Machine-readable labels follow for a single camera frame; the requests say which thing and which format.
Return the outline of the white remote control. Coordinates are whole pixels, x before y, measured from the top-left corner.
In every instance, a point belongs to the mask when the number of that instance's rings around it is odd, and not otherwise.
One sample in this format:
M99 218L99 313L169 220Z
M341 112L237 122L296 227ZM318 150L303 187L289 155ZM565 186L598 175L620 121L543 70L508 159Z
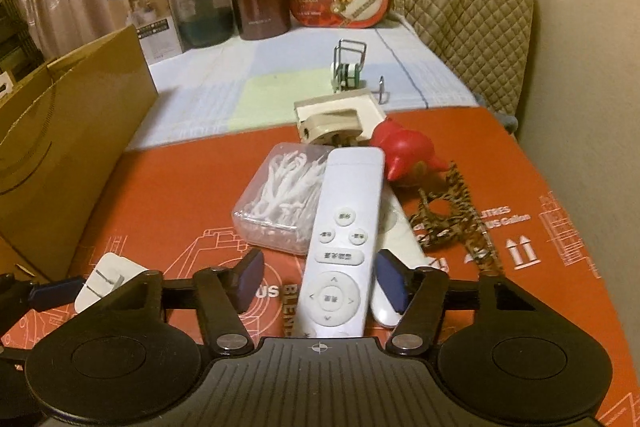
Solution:
M331 150L297 300L293 335L360 337L369 309L384 181L383 151Z
M388 249L411 269L426 265L426 256L405 211L387 183L383 186L378 219L378 249ZM401 317L393 309L378 282L373 284L370 309L375 321L386 329L393 329Z

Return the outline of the leopard print hair band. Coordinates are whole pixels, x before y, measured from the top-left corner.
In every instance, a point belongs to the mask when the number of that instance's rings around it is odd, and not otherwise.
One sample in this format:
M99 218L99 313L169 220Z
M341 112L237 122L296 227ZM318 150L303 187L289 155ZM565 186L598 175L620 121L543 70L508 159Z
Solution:
M419 244L424 251L432 251L460 243L480 273L500 277L504 270L497 248L472 202L468 184L453 161L445 173L445 181L442 190L418 190L418 210L409 223L420 231Z

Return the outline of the clear box of floss picks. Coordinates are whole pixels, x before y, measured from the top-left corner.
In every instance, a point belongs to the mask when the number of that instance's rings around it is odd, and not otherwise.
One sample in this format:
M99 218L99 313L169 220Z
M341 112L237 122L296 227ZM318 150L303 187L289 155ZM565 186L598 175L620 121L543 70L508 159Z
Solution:
M232 210L246 243L306 256L331 150L288 142L270 150Z

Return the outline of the red plastic toy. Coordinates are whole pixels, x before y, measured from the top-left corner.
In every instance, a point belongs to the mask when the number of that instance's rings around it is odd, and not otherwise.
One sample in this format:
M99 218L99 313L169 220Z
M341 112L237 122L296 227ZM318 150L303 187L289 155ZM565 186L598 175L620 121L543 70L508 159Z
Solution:
M385 178L399 186L418 186L429 174L444 172L448 162L435 152L433 141L424 133L404 127L387 117L373 130L370 145L385 156Z

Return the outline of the beige plastic clamp device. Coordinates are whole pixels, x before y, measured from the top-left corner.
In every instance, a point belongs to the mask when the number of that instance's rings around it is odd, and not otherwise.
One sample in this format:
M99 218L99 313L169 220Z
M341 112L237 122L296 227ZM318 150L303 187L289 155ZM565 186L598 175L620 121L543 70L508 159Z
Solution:
M368 89L338 92L294 103L300 141L349 146L367 142L386 114Z

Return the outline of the wire holder with green roll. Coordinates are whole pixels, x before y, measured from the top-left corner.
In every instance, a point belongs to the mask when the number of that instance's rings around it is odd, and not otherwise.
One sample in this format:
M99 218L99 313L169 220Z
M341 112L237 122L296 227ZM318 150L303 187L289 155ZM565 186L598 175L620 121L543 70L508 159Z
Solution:
M340 39L334 46L331 64L331 86L334 93L363 89L366 82L362 70L367 55L367 43Z

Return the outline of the orange printed cardboard mat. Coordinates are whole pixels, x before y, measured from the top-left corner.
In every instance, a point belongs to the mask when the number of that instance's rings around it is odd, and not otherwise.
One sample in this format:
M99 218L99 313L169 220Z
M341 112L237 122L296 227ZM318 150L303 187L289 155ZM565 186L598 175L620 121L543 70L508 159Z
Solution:
M89 221L146 270L84 313L28 311L2 332L6 426L634 426L639 387L620 321L580 237L518 144L485 109L429 109L398 124L453 161L504 274L460 243L423 251L450 282L423 355L385 350L369 309L360 337L293 335L306 256L250 245L232 210L291 128L122 156ZM212 355L193 275L264 253L240 319L254 349Z

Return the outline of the white adhesive hook card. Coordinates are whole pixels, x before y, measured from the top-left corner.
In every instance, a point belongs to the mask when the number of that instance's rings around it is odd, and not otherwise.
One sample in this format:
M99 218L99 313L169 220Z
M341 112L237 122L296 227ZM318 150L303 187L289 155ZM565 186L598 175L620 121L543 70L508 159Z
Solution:
M85 311L145 270L145 267L126 257L104 254L79 291L74 301L75 312Z

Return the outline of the cardboard box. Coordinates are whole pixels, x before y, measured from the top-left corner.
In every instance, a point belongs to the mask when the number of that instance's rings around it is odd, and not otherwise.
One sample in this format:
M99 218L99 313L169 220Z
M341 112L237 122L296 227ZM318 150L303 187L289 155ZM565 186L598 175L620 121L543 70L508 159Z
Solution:
M1 270L58 281L158 97L137 31L40 66L1 100Z

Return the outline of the pastel checked table cloth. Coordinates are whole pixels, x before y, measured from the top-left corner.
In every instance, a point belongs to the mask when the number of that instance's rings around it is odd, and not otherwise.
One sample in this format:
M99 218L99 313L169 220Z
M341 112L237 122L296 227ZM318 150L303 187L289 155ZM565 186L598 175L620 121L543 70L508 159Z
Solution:
M294 24L277 37L232 37L152 65L158 99L128 147L144 150L291 124L296 102L332 94L333 50L342 39L366 44L361 77L370 90L385 91L385 112L477 104L465 84L394 13L368 29Z

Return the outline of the dark green glass jar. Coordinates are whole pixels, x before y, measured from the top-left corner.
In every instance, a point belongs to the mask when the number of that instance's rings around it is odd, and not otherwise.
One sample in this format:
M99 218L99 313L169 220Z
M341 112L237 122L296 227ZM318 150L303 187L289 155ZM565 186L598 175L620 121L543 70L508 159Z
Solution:
M190 48L225 42L234 31L231 0L175 0L178 28Z

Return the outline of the beige quilted chair cover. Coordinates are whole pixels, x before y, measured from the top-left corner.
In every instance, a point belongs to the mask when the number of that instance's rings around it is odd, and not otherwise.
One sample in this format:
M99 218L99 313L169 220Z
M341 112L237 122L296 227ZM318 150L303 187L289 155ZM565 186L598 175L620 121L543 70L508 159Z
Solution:
M509 116L516 113L534 0L392 0L392 5L490 108Z

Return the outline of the white product box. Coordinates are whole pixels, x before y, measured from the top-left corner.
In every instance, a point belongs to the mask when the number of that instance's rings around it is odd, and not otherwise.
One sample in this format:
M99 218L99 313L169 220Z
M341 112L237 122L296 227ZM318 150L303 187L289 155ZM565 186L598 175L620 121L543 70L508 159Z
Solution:
M107 0L116 28L134 26L149 65L183 54L172 0Z

